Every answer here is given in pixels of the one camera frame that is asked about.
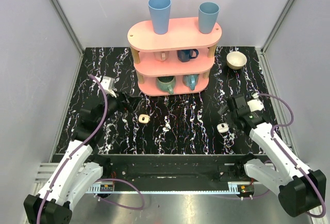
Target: mug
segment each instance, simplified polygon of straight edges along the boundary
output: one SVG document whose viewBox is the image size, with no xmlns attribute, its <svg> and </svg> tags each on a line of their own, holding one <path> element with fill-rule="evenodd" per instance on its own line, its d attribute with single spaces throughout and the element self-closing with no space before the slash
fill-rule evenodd
<svg viewBox="0 0 330 224">
<path fill-rule="evenodd" d="M 169 51 L 156 51 L 154 52 L 157 61 L 165 61 L 169 57 Z"/>
<path fill-rule="evenodd" d="M 183 82 L 184 85 L 189 87 L 190 90 L 195 90 L 195 86 L 198 83 L 198 76 L 199 74 L 194 74 L 194 75 L 184 75 L 183 77 Z"/>
<path fill-rule="evenodd" d="M 189 49 L 189 50 L 178 50 L 177 57 L 181 62 L 189 62 L 190 59 L 194 59 L 198 57 L 198 50 L 197 49 Z"/>
<path fill-rule="evenodd" d="M 219 6 L 215 3 L 206 2 L 200 5 L 198 12 L 198 28 L 201 33 L 212 32 L 218 18 Z"/>
<path fill-rule="evenodd" d="M 169 94 L 173 94 L 173 89 L 175 86 L 175 77 L 174 76 L 161 76 L 157 77 L 156 80 L 157 87 L 164 91 L 168 92 Z"/>
<path fill-rule="evenodd" d="M 171 0 L 149 0 L 149 12 L 154 32 L 163 35 L 169 30 Z"/>
</svg>

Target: white mug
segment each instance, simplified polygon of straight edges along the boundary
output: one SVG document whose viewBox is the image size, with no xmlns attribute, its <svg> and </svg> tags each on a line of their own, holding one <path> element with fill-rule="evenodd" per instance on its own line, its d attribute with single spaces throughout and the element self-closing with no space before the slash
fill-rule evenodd
<svg viewBox="0 0 330 224">
<path fill-rule="evenodd" d="M 170 51 L 156 51 L 154 52 L 156 60 L 162 62 L 165 61 L 169 57 Z"/>
</svg>

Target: cable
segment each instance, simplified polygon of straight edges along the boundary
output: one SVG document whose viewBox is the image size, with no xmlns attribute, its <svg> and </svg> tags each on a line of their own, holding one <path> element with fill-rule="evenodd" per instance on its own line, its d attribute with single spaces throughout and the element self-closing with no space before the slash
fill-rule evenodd
<svg viewBox="0 0 330 224">
<path fill-rule="evenodd" d="M 129 209 L 129 210 L 142 210 L 144 209 L 144 206 L 145 206 L 145 200 L 144 200 L 144 196 L 142 195 L 142 193 L 134 186 L 132 185 L 131 183 L 125 181 L 125 180 L 122 180 L 122 179 L 98 179 L 96 180 L 96 182 L 100 182 L 100 181 L 117 181 L 117 182 L 122 182 L 122 183 L 125 183 L 127 185 L 129 185 L 130 187 L 132 187 L 141 197 L 141 200 L 142 200 L 142 206 L 141 207 L 129 207 L 129 206 L 125 206 L 125 205 L 121 205 L 119 203 L 116 203 L 116 202 L 112 202 L 112 201 L 109 201 L 109 200 L 106 200 L 104 198 L 101 198 L 99 197 L 99 201 L 104 201 L 104 202 L 107 202 L 107 203 L 110 203 L 110 204 L 113 204 L 113 205 L 116 205 L 116 206 L 119 206 L 119 207 L 122 207 L 122 208 L 125 208 L 125 209 Z"/>
<path fill-rule="evenodd" d="M 290 112 L 290 115 L 291 115 L 291 120 L 289 123 L 287 124 L 280 124 L 280 125 L 274 125 L 271 129 L 271 137 L 273 138 L 273 141 L 276 143 L 276 145 L 281 149 L 281 151 L 286 155 L 286 157 L 292 162 L 292 164 L 294 166 L 297 166 L 298 163 L 290 156 L 290 154 L 281 146 L 281 144 L 278 142 L 278 140 L 274 137 L 274 131 L 277 127 L 288 127 L 289 125 L 291 125 L 293 123 L 293 120 L 294 120 L 294 116 L 293 116 L 293 111 L 291 110 L 291 108 L 289 107 L 289 105 L 284 101 L 282 100 L 281 98 L 275 96 L 275 95 L 271 95 L 271 94 L 259 94 L 260 96 L 266 96 L 266 97 L 272 97 L 272 98 L 275 98 L 277 100 L 279 100 L 280 102 L 282 102 L 286 107 L 287 109 L 289 110 Z M 314 215 L 314 214 L 311 214 L 309 212 L 306 212 L 307 215 L 313 217 L 313 218 L 322 218 L 325 216 L 325 213 L 326 213 L 326 207 L 325 207 L 325 203 L 324 203 L 324 200 L 319 192 L 319 190 L 317 189 L 317 187 L 315 186 L 315 184 L 313 183 L 313 181 L 310 179 L 310 177 L 307 175 L 307 173 L 305 173 L 304 170 L 302 170 L 300 167 L 298 168 L 298 170 L 304 175 L 304 177 L 307 179 L 308 183 L 311 185 L 311 187 L 313 188 L 313 190 L 315 191 L 316 195 L 318 196 L 320 202 L 321 202 L 321 205 L 322 205 L 322 213 L 320 215 Z"/>
<path fill-rule="evenodd" d="M 42 199 L 42 202 L 41 202 L 41 204 L 40 204 L 40 207 L 39 207 L 39 210 L 38 210 L 38 215 L 37 215 L 37 224 L 40 224 L 41 213 L 42 213 L 43 207 L 44 207 L 44 205 L 45 205 L 45 203 L 46 203 L 46 199 L 48 198 L 48 196 L 49 196 L 49 194 L 50 194 L 50 192 L 51 192 L 51 190 L 52 190 L 52 188 L 53 188 L 53 186 L 54 186 L 54 184 L 55 184 L 55 182 L 56 182 L 58 176 L 61 174 L 63 168 L 64 168 L 65 165 L 68 163 L 68 161 L 72 158 L 72 156 L 73 156 L 73 155 L 74 155 L 74 154 L 75 154 L 75 153 L 76 153 L 81 147 L 83 147 L 83 145 L 85 145 L 86 143 L 88 143 L 89 140 L 91 140 L 91 139 L 95 136 L 95 134 L 96 134 L 96 133 L 99 131 L 99 129 L 102 127 L 102 125 L 103 125 L 103 123 L 104 123 L 104 121 L 105 121 L 105 118 L 106 118 L 106 116 L 107 116 L 107 111 L 108 111 L 108 99 L 107 99 L 107 95 L 106 95 L 106 93 L 105 93 L 105 91 L 104 91 L 104 89 L 103 89 L 101 83 L 96 79 L 95 76 L 93 76 L 93 75 L 88 75 L 88 77 L 89 77 L 90 79 L 94 80 L 94 81 L 97 83 L 98 87 L 101 89 L 101 92 L 102 92 L 102 94 L 103 94 L 103 98 L 104 98 L 104 113 L 103 113 L 102 119 L 101 119 L 100 123 L 98 124 L 98 126 L 96 127 L 96 129 L 93 131 L 93 133 L 91 133 L 89 137 L 87 137 L 87 138 L 86 138 L 86 139 L 85 139 L 85 140 L 84 140 L 84 141 L 83 141 L 83 142 L 82 142 L 82 143 L 81 143 L 76 149 L 74 149 L 74 150 L 71 152 L 71 154 L 69 155 L 69 157 L 66 158 L 66 159 L 64 160 L 63 164 L 62 164 L 62 165 L 60 166 L 60 168 L 57 170 L 57 172 L 56 172 L 56 174 L 54 175 L 54 178 L 53 178 L 51 184 L 49 185 L 49 191 L 46 191 L 46 194 L 45 194 L 45 196 L 44 196 L 44 198 Z"/>
<path fill-rule="evenodd" d="M 271 160 L 267 160 L 267 161 L 264 162 L 264 164 L 266 164 L 266 163 L 272 163 L 273 164 L 273 162 L 271 162 Z M 269 192 L 270 192 L 270 189 L 268 189 L 265 193 L 262 193 L 261 195 L 255 196 L 253 198 L 243 197 L 243 200 L 259 199 L 259 198 L 262 198 L 265 195 L 267 195 Z M 227 199 L 227 200 L 240 200 L 240 201 L 242 200 L 242 198 L 237 198 L 237 197 L 233 198 L 233 197 L 224 197 L 224 196 L 218 196 L 218 195 L 214 195 L 214 196 L 217 197 L 217 198 Z"/>
</svg>

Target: bowl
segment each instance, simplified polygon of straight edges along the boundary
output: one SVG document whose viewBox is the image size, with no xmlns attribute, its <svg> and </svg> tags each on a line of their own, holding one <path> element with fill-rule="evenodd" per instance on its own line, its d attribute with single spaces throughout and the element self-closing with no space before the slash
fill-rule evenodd
<svg viewBox="0 0 330 224">
<path fill-rule="evenodd" d="M 246 56 L 239 51 L 233 51 L 227 55 L 227 65 L 233 70 L 243 68 L 247 61 Z"/>
</svg>

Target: metal frame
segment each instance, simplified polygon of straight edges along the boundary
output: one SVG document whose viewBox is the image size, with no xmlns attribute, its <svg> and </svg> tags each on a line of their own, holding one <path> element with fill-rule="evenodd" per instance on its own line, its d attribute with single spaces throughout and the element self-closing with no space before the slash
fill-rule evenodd
<svg viewBox="0 0 330 224">
<path fill-rule="evenodd" d="M 264 43 L 264 45 L 262 46 L 261 50 L 263 52 L 266 52 L 269 45 L 272 43 L 277 31 L 279 30 L 283 20 L 285 19 L 285 17 L 287 16 L 287 14 L 289 13 L 292 5 L 294 4 L 295 0 L 287 0 L 281 14 L 279 15 L 272 31 L 270 32 L 270 34 L 268 35 L 268 38 L 266 39 L 266 42 Z"/>
<path fill-rule="evenodd" d="M 273 74 L 270 70 L 268 60 L 267 60 L 265 54 L 261 51 L 260 48 L 256 48 L 256 51 L 257 51 L 257 54 L 258 54 L 260 66 L 261 66 L 261 69 L 262 69 L 262 72 L 263 72 L 263 76 L 265 78 L 265 82 L 266 82 L 266 85 L 267 85 L 268 92 L 272 95 L 278 96 L 278 90 L 277 90 L 277 87 L 275 85 L 274 77 L 273 77 Z M 273 105 L 273 109 L 274 109 L 274 113 L 275 113 L 277 122 L 279 124 L 287 124 L 288 120 L 287 120 L 287 117 L 285 115 L 283 105 L 280 104 L 278 100 L 275 100 L 273 98 L 271 98 L 271 102 L 272 102 L 272 105 Z M 279 130 L 280 130 L 280 133 L 281 133 L 281 136 L 282 136 L 282 140 L 298 156 L 297 149 L 296 149 L 295 144 L 293 142 L 292 133 L 291 133 L 290 128 L 289 127 L 280 127 Z"/>
<path fill-rule="evenodd" d="M 54 145 L 52 147 L 52 152 L 51 152 L 51 155 L 49 157 L 48 162 L 52 161 L 53 155 L 55 154 L 55 151 L 56 151 L 56 146 L 57 146 L 57 144 L 60 140 L 62 128 L 63 128 L 63 125 L 64 125 L 65 118 L 67 116 L 67 111 L 68 111 L 68 108 L 69 108 L 69 105 L 70 105 L 71 97 L 72 97 L 74 87 L 75 87 L 75 84 L 76 84 L 76 81 L 77 81 L 77 78 L 78 78 L 78 73 L 79 73 L 79 70 L 80 70 L 81 63 L 83 61 L 83 57 L 84 57 L 83 54 L 81 54 L 80 57 L 79 57 L 79 62 L 77 64 L 76 70 L 73 74 L 73 78 L 72 78 L 72 81 L 71 81 L 71 84 L 70 84 L 69 94 L 68 94 L 67 100 L 65 102 L 64 108 L 63 108 L 61 121 L 60 121 L 59 126 L 57 128 L 57 132 L 56 132 L 55 139 L 54 139 Z"/>
<path fill-rule="evenodd" d="M 82 55 L 84 53 L 85 49 L 83 48 L 83 46 L 80 43 L 76 33 L 74 32 L 72 26 L 70 25 L 70 22 L 69 22 L 67 16 L 65 15 L 59 1 L 58 0 L 50 0 L 50 1 L 52 3 L 56 13 L 58 14 L 59 18 L 61 19 L 63 26 L 67 30 L 72 42 L 74 43 L 74 45 L 76 47 L 76 49 Z"/>
</svg>

